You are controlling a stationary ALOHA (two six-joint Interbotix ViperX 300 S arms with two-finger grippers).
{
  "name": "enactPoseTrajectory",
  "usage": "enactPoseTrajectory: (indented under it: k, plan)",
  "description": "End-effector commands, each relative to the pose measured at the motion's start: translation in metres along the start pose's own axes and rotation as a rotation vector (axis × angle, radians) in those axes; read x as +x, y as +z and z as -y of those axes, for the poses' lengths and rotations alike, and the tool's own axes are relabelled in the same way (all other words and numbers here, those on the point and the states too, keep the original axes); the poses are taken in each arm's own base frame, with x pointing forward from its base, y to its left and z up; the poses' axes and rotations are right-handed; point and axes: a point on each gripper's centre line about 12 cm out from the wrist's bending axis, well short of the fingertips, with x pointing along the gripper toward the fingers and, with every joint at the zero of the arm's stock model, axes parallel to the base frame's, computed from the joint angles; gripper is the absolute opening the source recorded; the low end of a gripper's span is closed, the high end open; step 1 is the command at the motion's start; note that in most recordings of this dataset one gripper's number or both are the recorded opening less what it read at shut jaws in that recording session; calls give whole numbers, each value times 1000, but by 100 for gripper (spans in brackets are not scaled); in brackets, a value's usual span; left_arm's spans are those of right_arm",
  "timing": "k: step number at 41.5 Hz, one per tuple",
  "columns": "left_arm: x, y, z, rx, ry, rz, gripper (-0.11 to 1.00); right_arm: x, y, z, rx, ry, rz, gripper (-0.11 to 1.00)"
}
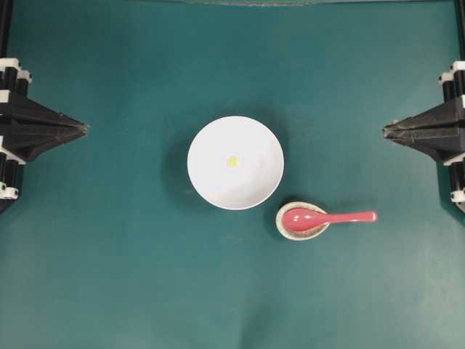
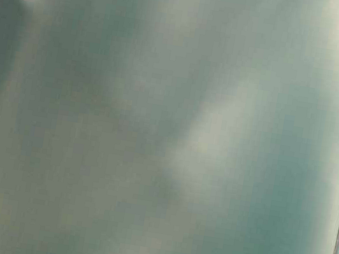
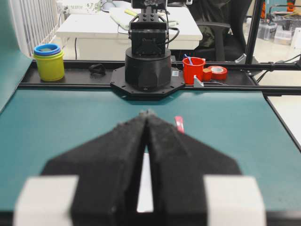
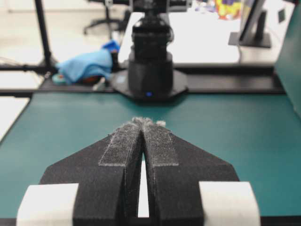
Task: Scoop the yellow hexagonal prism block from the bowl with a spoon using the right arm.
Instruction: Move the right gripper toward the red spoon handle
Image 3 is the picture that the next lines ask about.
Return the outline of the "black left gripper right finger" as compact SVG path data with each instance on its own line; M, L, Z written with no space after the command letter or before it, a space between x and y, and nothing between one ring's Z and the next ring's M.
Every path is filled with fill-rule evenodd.
M205 226L204 175L240 175L235 159L179 132L151 115L147 118L154 211L160 226Z

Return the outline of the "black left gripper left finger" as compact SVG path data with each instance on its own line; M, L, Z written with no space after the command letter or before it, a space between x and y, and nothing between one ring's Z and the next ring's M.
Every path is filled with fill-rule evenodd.
M79 177L71 205L75 226L127 226L135 215L147 119L137 116L47 161L42 175Z

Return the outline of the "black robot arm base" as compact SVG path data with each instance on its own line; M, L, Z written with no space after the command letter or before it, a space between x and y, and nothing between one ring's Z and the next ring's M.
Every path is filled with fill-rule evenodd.
M158 14L166 10L166 0L133 0L132 8L141 12L130 22L131 47L125 52L125 65L115 69L111 86L132 96L166 96L182 87L183 76L172 67L171 51L166 48L169 24Z

